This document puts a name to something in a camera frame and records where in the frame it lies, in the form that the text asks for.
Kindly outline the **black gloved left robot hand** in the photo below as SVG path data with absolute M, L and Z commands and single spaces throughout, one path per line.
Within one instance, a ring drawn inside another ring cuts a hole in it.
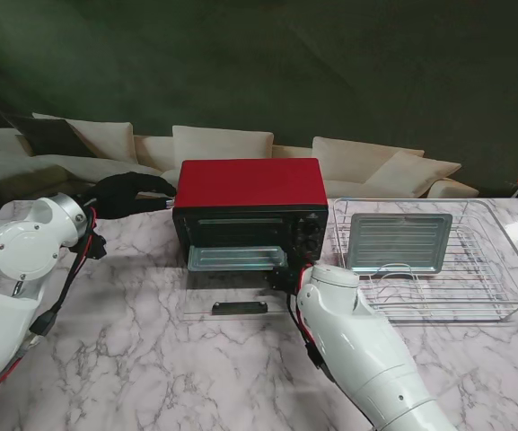
M 176 195 L 177 190 L 159 176 L 126 172 L 100 180 L 75 200 L 93 207 L 98 218 L 113 220 L 165 210 Z

